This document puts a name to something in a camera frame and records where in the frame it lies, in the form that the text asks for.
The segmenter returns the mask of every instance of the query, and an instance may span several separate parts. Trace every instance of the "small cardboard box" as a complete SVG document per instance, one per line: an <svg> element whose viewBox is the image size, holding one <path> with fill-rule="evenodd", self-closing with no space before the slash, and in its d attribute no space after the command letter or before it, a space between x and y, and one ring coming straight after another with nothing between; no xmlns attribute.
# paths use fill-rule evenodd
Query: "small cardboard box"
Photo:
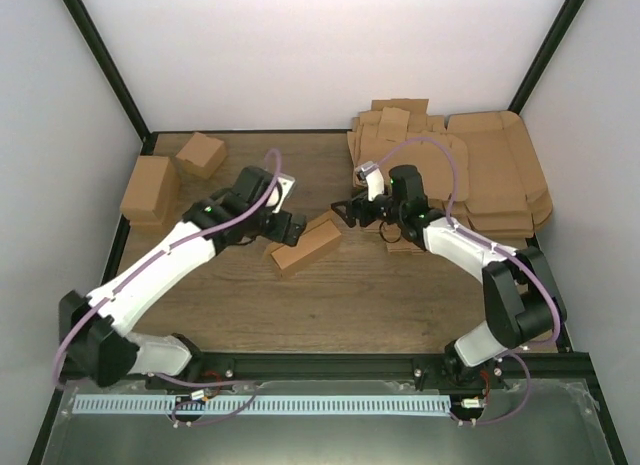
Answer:
<svg viewBox="0 0 640 465"><path fill-rule="evenodd" d="M222 140L194 133L176 155L182 168L200 178L210 178L227 158L227 147Z"/></svg>
<svg viewBox="0 0 640 465"><path fill-rule="evenodd" d="M311 220L295 247L280 243L267 247L265 258L273 264L279 278L292 277L338 248L342 234L333 223L334 215L329 211Z"/></svg>
<svg viewBox="0 0 640 465"><path fill-rule="evenodd" d="M132 224L160 225L172 218L180 178L168 157L139 157L120 204Z"/></svg>

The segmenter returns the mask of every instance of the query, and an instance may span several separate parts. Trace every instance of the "black metal frame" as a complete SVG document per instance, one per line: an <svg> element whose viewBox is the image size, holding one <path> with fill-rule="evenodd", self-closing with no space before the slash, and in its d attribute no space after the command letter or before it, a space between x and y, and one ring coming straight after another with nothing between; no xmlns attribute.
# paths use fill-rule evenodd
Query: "black metal frame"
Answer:
<svg viewBox="0 0 640 465"><path fill-rule="evenodd" d="M113 88L123 109L129 116L132 125L138 132L143 143L141 155L151 155L158 138L158 133L151 133L147 128L142 115L100 38L82 0L63 1L102 68L105 77ZM518 88L509 106L509 110L516 113L521 112L583 2L584 0L565 0ZM304 130L304 132L327 132L327 130ZM128 233L129 223L122 217L118 224L102 283L106 283L116 276ZM529 244L538 246L535 237L530 240ZM598 418L605 432L614 462L616 465L627 464L589 355L573 351L571 341L564 326L560 338L557 341L557 346L558 351L561 352L559 354L523 355L532 376L534 378L584 379L591 396L596 399L600 405ZM262 381L283 379L413 380L419 389L438 389L442 393L461 394L465 393L467 389L469 391L477 391L476 384L470 384L465 388L456 387L446 382L439 373L442 360L442 354L204 354L204 362L207 369L231 369L234 376L241 379L257 379ZM517 363L505 360L501 366L503 378L523 377L522 370ZM421 370L419 377L416 377L414 373L416 369ZM77 372L73 364L67 363L63 369L63 379L75 378ZM30 465L36 465L42 461L61 398L61 392L56 391L53 394L28 462Z"/></svg>

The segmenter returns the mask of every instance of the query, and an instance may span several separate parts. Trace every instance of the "wooden table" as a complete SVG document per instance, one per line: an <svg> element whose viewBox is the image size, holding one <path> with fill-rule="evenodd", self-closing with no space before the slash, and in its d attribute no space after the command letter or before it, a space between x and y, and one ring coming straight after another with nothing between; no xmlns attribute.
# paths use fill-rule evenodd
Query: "wooden table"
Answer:
<svg viewBox="0 0 640 465"><path fill-rule="evenodd" d="M176 221L193 202L230 186L244 166L262 165L271 147L298 181L285 209L311 219L350 196L344 134L215 136L229 157L211 180L180 171ZM160 135L155 154L175 155L188 137ZM377 234L339 228L340 248L286 281L263 260L266 240L224 251L170 290L136 331L179 332L209 351L440 352L484 319L481 285L456 266L428 253L389 254ZM159 238L132 230L121 271Z"/></svg>

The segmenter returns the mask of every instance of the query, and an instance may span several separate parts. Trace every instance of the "purple cable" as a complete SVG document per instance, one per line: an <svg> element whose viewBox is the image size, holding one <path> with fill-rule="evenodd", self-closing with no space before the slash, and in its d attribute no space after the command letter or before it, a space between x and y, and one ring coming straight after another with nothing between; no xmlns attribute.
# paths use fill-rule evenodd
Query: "purple cable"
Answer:
<svg viewBox="0 0 640 465"><path fill-rule="evenodd" d="M519 355L511 351L505 352L504 355L507 357L513 358L522 366L522 371L524 372L524 376L527 379L527 385L524 391L524 397L522 397L522 401L518 404L518 406L513 410L511 410L510 412L507 412L504 415L501 415L500 417L492 418L490 420L478 421L476 422L476 426L494 425L496 423L500 423L505 420L508 420L509 418L513 417L514 415L517 415L522 411L522 409L525 407L525 405L529 401L529 397L531 396L531 372L529 372L529 368L527 367L527 364L524 362L522 357L520 357ZM451 415L451 418L453 418L458 423L472 424L472 422L461 420L460 418L456 417L453 412L449 412L449 414Z"/></svg>
<svg viewBox="0 0 640 465"><path fill-rule="evenodd" d="M555 345L556 340L558 340L558 337L560 336L560 313L558 312L558 309L556 308L556 305L553 302L553 298L551 298L551 295L549 294L549 292L547 291L543 283L538 279L538 277L536 277L533 274L533 272L531 272L531 270L529 270L529 268L527 268L527 266L524 263L522 263L516 257L511 255L507 250L502 248L499 244L496 244L496 246L492 246L495 242L492 242L491 240L483 237L482 235L469 230L468 228L464 227L459 223L454 224L453 219L451 218L451 211L453 210L453 203L456 201L456 197L458 196L458 169L456 167L455 161L453 160L453 156L451 155L447 147L442 145L437 140L434 140L433 138L429 138L429 137L409 138L408 140L394 147L380 161L378 161L377 163L378 168L384 162L389 160L399 150L415 142L429 142L435 145L442 151L442 153L445 154L445 156L447 157L447 160L449 161L449 165L451 166L451 173L453 174L453 191L451 192L451 197L449 199L449 203L447 204L447 209L445 211L445 216L447 218L447 222L449 223L449 226L452 229L454 229L454 231L462 235L463 237L466 237L469 240L476 242L481 247L487 248L489 250L492 250L492 249L495 250L496 253L499 253L500 255L505 257L507 260L509 260L511 263L513 263L516 267L518 267L518 269L520 269L520 271L522 271L522 273L524 273L527 276L529 280L531 280L531 283L533 283L533 285L538 289L538 291L540 292L540 295L542 295L542 298L544 298L544 301L547 303L547 306L549 307L549 311L551 312L551 317L553 319L553 329L552 329L553 333L551 334L551 337L549 337L546 340L531 340L528 343L533 345L549 345L549 344Z"/></svg>
<svg viewBox="0 0 640 465"><path fill-rule="evenodd" d="M262 204L269 199L271 192L273 192L273 190L276 188L276 185L278 183L278 176L280 175L280 171L282 169L282 155L280 153L280 150L278 150L277 148L272 148L267 152L267 154L264 157L265 163L268 162L268 159L271 156L273 156L276 161L275 171L273 172L273 178L271 179L271 182L269 182L269 186L267 187L267 190L256 201L256 203L254 203L251 207L249 207L249 209L246 212L229 220L228 222L221 223L220 225L216 225L214 227L201 230L197 233L193 233L184 238L181 238L180 240L176 240L175 242L169 245L169 249L173 250L174 248L179 247L180 245L183 245L195 238L202 237L204 235L209 235L210 233L217 233L217 232L221 232L222 230L226 230L227 228L232 227L240 223L241 221L245 220L249 216L253 215L262 206ZM144 272L149 266L151 266L152 263L154 263L164 254L165 254L164 251L162 250L158 251L157 253L149 257L142 265L140 265L133 272L131 272L124 280L122 280L122 282L120 282L120 284L117 287L113 289L114 298L129 283L131 283L132 280L134 280L137 276L139 276L142 272ZM53 383L58 390L64 390L64 385L60 383L60 372L62 371L62 365L64 364L64 359L67 355L66 353L67 348L69 347L73 339L76 337L78 332L80 332L82 327L84 327L87 324L87 322L89 322L89 320L91 320L91 318L95 316L98 313L98 311L102 307L104 307L107 303L109 303L108 298L103 298L102 300L100 300L100 302L98 302L96 306L94 306L89 312L83 315L82 318L80 318L80 320L78 320L78 322L73 326L73 328L69 331L67 336L64 337L64 339L60 343L60 346L58 347L58 350L56 351L56 354L53 358L53 374L52 374ZM200 386L203 386L203 385L194 383L194 387L197 388Z"/></svg>
<svg viewBox="0 0 640 465"><path fill-rule="evenodd" d="M258 392L251 395L251 397L249 397L249 400L244 402L242 405L236 408L233 412L223 415L221 417L212 418L211 420L197 420L195 422L189 422L189 423L191 423L191 427L204 427L206 425L213 425L214 423L224 422L225 420L229 420L230 418L237 417L243 410L246 410L255 401L257 397L258 397ZM196 400L189 400L187 402L178 403L174 407L174 409L171 411L171 420L173 421L174 424L180 424L180 421L178 421L178 419L176 418L176 413L178 412L178 410L193 403L196 403L198 405L200 404L200 402Z"/></svg>

